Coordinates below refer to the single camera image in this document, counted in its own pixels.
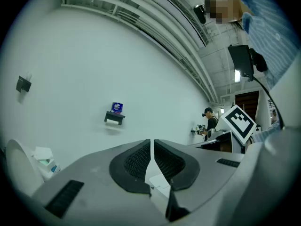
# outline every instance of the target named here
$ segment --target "cap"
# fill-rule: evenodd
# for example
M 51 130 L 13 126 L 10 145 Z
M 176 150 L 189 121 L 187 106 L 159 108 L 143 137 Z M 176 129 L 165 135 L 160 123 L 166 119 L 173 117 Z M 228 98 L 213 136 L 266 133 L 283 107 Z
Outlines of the cap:
M 205 109 L 204 114 L 206 114 L 208 111 L 210 111 L 211 113 L 213 113 L 213 110 L 210 107 L 208 107 L 208 108 Z

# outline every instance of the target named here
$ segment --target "toilet paper holder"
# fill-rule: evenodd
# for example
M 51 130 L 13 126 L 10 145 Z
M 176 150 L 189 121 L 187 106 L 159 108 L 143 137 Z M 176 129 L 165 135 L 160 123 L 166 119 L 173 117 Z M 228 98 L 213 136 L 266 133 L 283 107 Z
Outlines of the toilet paper holder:
M 122 119 L 125 118 L 125 115 L 117 114 L 117 113 L 112 113 L 107 111 L 104 122 L 107 122 L 107 120 L 112 120 L 112 121 L 117 121 L 118 125 L 122 124 Z
M 23 77 L 19 76 L 16 90 L 19 91 L 20 93 L 21 93 L 22 90 L 25 90 L 26 92 L 28 92 L 31 85 L 32 84 L 28 80 L 26 80 Z

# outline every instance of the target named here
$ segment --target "white wall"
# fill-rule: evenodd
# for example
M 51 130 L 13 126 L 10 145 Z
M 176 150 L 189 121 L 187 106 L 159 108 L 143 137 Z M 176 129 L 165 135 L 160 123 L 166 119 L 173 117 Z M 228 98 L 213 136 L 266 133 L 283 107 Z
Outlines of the white wall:
M 62 168 L 79 157 L 142 139 L 185 145 L 209 104 L 178 65 L 138 32 L 86 11 L 60 8 L 8 36 L 0 58 L 3 145 L 50 147 Z M 18 76 L 32 73 L 27 95 Z M 124 104 L 122 126 L 104 123 Z
M 264 90 L 259 91 L 255 122 L 261 125 L 262 131 L 266 130 L 271 125 L 268 95 L 264 92 Z

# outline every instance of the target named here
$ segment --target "ceiling pipe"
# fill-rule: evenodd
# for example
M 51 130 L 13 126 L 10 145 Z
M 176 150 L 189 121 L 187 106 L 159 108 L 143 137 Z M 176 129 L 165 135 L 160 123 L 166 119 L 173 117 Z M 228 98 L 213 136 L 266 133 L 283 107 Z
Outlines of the ceiling pipe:
M 135 21 L 136 24 L 137 24 L 137 23 L 140 23 L 141 25 L 147 27 L 147 28 L 148 28 L 149 30 L 151 30 L 153 33 L 155 33 L 155 34 L 157 34 L 159 37 L 161 37 L 160 34 L 159 34 L 156 30 L 154 30 L 150 25 L 148 25 L 148 24 L 146 24 L 145 22 L 143 22 L 143 21 L 137 19 L 136 17 L 134 17 L 134 16 L 132 16 L 132 15 L 130 15 L 130 14 L 128 14 L 128 13 L 122 12 L 122 11 L 118 11 L 117 14 L 120 15 L 120 16 L 124 16 L 124 17 L 128 18 L 129 20 Z M 173 49 L 177 50 L 177 48 L 175 48 L 175 47 L 174 47 L 169 41 L 167 41 L 165 38 L 161 37 L 161 39 L 163 39 L 164 42 L 166 42 L 166 43 L 167 43 L 169 46 L 171 46 Z M 182 65 L 182 63 L 179 62 L 174 56 L 171 56 L 171 54 L 170 54 L 170 53 L 169 53 L 169 52 L 168 52 L 161 44 L 159 44 L 158 42 L 156 42 L 153 38 L 150 39 L 150 40 L 152 40 L 155 44 L 157 44 L 160 48 L 162 48 L 168 55 L 170 55 L 170 57 L 172 57 L 177 63 L 179 63 L 180 66 L 181 66 L 184 70 L 187 70 L 187 68 L 184 67 L 184 66 Z M 208 100 L 210 100 L 210 97 L 209 97 L 208 93 L 204 90 L 204 88 L 200 85 L 200 83 L 199 83 L 199 82 L 191 75 L 190 72 L 187 72 L 187 73 L 188 73 L 188 75 L 189 75 L 189 76 L 197 83 L 197 85 L 203 90 L 203 92 L 204 92 L 205 95 L 207 96 Z
M 115 8 L 114 8 L 114 10 L 113 10 L 113 13 L 112 13 L 112 15 L 115 15 L 115 13 L 116 13 L 117 9 L 118 9 L 118 6 L 117 6 L 117 5 L 115 5 Z
M 197 44 L 195 43 L 195 41 L 193 40 L 193 38 L 183 28 L 183 26 L 178 22 L 178 20 L 176 20 L 169 12 L 167 12 L 164 8 L 162 8 L 159 4 L 155 3 L 154 1 L 152 1 L 152 0 L 144 0 L 144 1 L 146 1 L 149 4 L 151 4 L 153 7 L 155 7 L 156 9 L 158 9 L 161 13 L 163 13 L 166 17 L 168 17 L 182 31 L 182 33 L 186 36 L 186 38 L 188 38 L 189 42 L 193 45 L 194 49 L 196 51 L 199 50 L 199 47 L 197 46 Z
M 226 26 L 226 29 L 227 29 L 227 32 L 228 32 L 228 35 L 229 35 L 229 38 L 230 38 L 230 43 L 231 43 L 231 45 L 234 45 L 234 44 L 232 43 L 232 39 L 231 39 L 231 36 L 230 36 L 229 29 L 228 29 L 228 27 L 227 27 L 227 25 L 226 25 L 226 24 L 225 24 L 225 26 Z
M 66 1 L 65 1 L 65 0 L 62 0 L 62 3 L 63 3 L 63 4 L 66 4 Z
M 227 50 L 226 50 L 226 45 L 225 45 L 225 42 L 224 40 L 222 39 L 222 34 L 221 34 L 221 31 L 218 27 L 218 25 L 215 23 L 215 26 L 218 30 L 218 33 L 220 34 L 220 37 L 221 37 L 221 40 L 222 40 L 222 44 L 224 46 L 224 51 L 225 51 L 225 56 L 226 56 L 226 59 L 227 59 L 227 64 L 228 64 L 228 71 L 229 71 L 229 88 L 230 88 L 230 94 L 231 94 L 231 73 L 230 73 L 230 64 L 229 64 L 229 59 L 228 59 L 228 54 L 227 54 Z
M 154 39 L 152 39 L 150 36 L 147 36 L 146 33 L 144 33 L 142 30 L 140 30 L 138 27 L 132 25 L 131 23 L 121 19 L 120 17 L 111 15 L 108 12 L 102 12 L 98 9 L 93 9 L 93 8 L 88 8 L 88 7 L 84 7 L 84 6 L 80 6 L 80 5 L 72 5 L 72 4 L 61 4 L 62 7 L 71 7 L 71 8 L 80 8 L 83 10 L 88 10 L 88 11 L 92 11 L 92 12 L 96 12 L 105 16 L 108 16 L 110 18 L 113 18 L 115 20 L 118 20 L 119 22 L 122 22 L 126 25 L 128 25 L 129 27 L 133 28 L 134 30 L 140 32 L 142 35 L 144 35 L 145 37 L 147 37 L 148 39 L 150 39 L 152 42 L 154 42 L 156 45 L 158 45 L 162 50 L 164 50 L 177 64 L 179 64 L 184 70 L 187 70 L 180 61 L 178 61 L 174 56 L 172 56 L 162 45 L 160 45 L 158 42 L 156 42 Z M 208 100 L 210 101 L 210 97 L 208 95 L 208 93 L 205 91 L 205 89 L 198 83 L 198 81 L 190 74 L 188 73 L 188 75 L 196 82 L 196 84 L 203 90 L 203 92 L 205 93 L 205 95 L 207 96 Z
M 152 19 L 151 17 L 149 17 L 147 14 L 145 13 L 141 13 L 140 10 L 128 5 L 128 4 L 125 4 L 125 3 L 122 3 L 122 2 L 119 2 L 119 1 L 116 1 L 116 0 L 102 0 L 102 1 L 106 1 L 106 2 L 109 2 L 109 3 L 113 3 L 113 4 L 118 4 L 118 6 L 120 7 L 123 7 L 127 10 L 130 10 L 134 13 L 136 13 L 137 15 L 139 16 L 142 16 L 144 17 L 144 19 L 148 20 L 148 21 L 151 21 L 153 24 L 156 25 L 156 27 L 160 28 L 161 31 L 163 31 L 164 35 L 166 34 L 167 36 L 172 36 L 173 35 L 165 28 L 163 27 L 160 23 L 158 23 L 156 20 Z M 182 34 L 181 30 L 175 25 L 172 23 L 172 21 L 170 21 L 170 19 L 168 19 L 164 14 L 162 14 L 159 10 L 157 10 L 156 8 L 154 8 L 152 5 L 148 4 L 147 2 L 143 1 L 143 0 L 131 0 L 133 1 L 134 3 L 146 8 L 148 11 L 150 11 L 151 13 L 155 14 L 155 16 L 157 16 L 160 20 L 164 21 L 173 31 L 176 31 L 176 33 L 178 34 L 178 36 L 181 38 L 181 40 L 187 45 L 187 47 L 190 48 L 190 51 L 191 53 L 193 54 L 193 56 L 195 57 L 196 61 L 198 62 L 198 64 L 201 66 L 207 80 L 209 81 L 209 84 L 211 86 L 212 89 L 210 89 L 207 81 L 205 80 L 204 76 L 203 76 L 203 73 L 201 73 L 201 71 L 199 70 L 199 68 L 196 66 L 194 60 L 190 57 L 189 53 L 187 51 L 185 51 L 187 54 L 186 57 L 189 59 L 190 63 L 193 65 L 194 69 L 197 71 L 197 73 L 199 74 L 201 80 L 203 81 L 205 87 L 207 88 L 207 90 L 209 91 L 210 95 L 211 95 L 211 98 L 213 99 L 213 101 L 218 101 L 218 96 L 216 94 L 216 91 L 215 91 L 215 88 L 214 88 L 214 85 L 212 83 L 212 80 L 208 74 L 208 71 L 207 69 L 205 68 L 203 62 L 201 61 L 200 57 L 198 56 L 196 50 L 194 49 L 194 47 L 189 43 L 189 40 Z M 181 48 L 181 49 L 184 49 L 183 46 L 179 43 L 178 40 L 176 40 L 174 38 L 174 40 L 172 40 L 176 45 L 177 47 Z
M 211 40 L 212 40 L 212 43 L 216 46 L 216 44 L 215 44 L 215 42 L 214 42 L 214 40 L 213 40 L 213 38 L 212 38 L 212 36 L 211 36 L 211 33 L 208 33 L 209 35 L 210 35 L 210 38 L 211 38 Z M 216 102 L 217 103 L 219 103 L 219 100 L 218 100 L 218 96 L 216 95 Z

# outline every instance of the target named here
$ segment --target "light fixture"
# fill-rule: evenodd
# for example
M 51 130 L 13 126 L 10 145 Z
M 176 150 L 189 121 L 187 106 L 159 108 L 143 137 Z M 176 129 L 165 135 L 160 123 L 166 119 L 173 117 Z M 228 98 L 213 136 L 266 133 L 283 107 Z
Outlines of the light fixture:
M 234 82 L 240 82 L 240 72 L 238 70 L 235 70 Z

